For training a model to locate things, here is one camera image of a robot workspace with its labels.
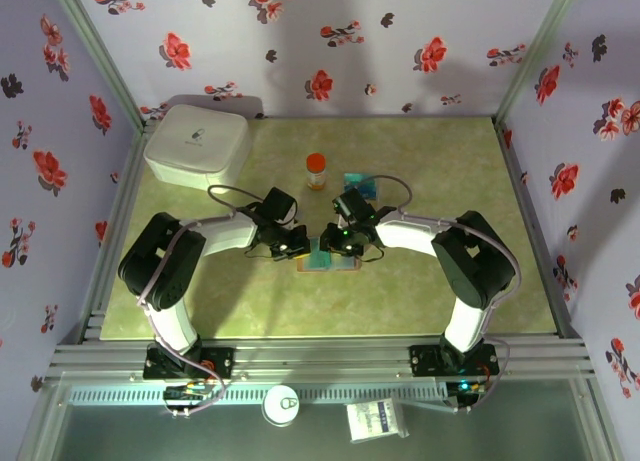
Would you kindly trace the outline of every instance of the flower wallpaper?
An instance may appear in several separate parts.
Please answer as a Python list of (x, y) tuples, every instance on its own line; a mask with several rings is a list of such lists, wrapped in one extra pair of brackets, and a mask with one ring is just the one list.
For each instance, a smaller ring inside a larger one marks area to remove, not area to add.
[(629, 460), (640, 459), (638, 26), (636, 0), (574, 0), (505, 126)]
[(80, 1), (144, 119), (493, 115), (553, 2)]
[(0, 459), (10, 460), (54, 347), (78, 327), (134, 128), (57, 0), (0, 6), (10, 47), (0, 63), (0, 411), (11, 413)]

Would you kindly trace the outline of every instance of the glass panel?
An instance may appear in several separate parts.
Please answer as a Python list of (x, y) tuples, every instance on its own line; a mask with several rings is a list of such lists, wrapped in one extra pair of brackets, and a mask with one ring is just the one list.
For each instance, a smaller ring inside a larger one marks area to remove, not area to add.
[(584, 435), (567, 382), (503, 382), (471, 415), (403, 406), (409, 437), (350, 443), (341, 405), (302, 405), (286, 428), (260, 406), (219, 406), (173, 419), (164, 408), (70, 407), (55, 459), (241, 461), (584, 460)]

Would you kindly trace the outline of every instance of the small bottle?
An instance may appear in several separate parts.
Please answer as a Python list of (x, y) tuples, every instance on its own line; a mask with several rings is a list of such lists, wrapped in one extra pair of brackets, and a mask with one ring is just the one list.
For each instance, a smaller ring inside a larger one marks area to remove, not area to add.
[(327, 160), (322, 154), (307, 156), (307, 186), (314, 190), (323, 189), (327, 180), (326, 167)]

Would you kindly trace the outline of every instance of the green tabletop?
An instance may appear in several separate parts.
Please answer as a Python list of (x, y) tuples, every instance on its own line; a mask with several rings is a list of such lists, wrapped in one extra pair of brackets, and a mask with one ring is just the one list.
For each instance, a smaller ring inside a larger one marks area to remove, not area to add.
[[(264, 196), (277, 186), (299, 203), (309, 235), (335, 221), (331, 200), (346, 172), (392, 174), (413, 188), (410, 214), (456, 217), (476, 210), (518, 258), (520, 292), (496, 311), (494, 332), (553, 332), (500, 147), (489, 118), (370, 118), (250, 121), (253, 148), (237, 186)], [(306, 186), (306, 156), (327, 158), (327, 185)], [(379, 204), (405, 199), (402, 186), (380, 180)], [(236, 205), (250, 200), (224, 195)], [(145, 166), (124, 252), (151, 216), (222, 214), (206, 192), (158, 181)], [(359, 271), (298, 273), (294, 261), (248, 259), (241, 250), (203, 258), (185, 296), (193, 324), (207, 337), (439, 334), (454, 304), (436, 258), (388, 249)], [(102, 339), (150, 338), (134, 297), (114, 281)]]

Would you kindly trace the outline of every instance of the orange bottle cap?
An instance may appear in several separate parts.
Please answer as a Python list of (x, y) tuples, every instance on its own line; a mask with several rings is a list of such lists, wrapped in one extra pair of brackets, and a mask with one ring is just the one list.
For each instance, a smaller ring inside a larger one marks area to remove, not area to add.
[(324, 171), (327, 167), (327, 160), (320, 153), (313, 153), (307, 156), (307, 169), (312, 173)]

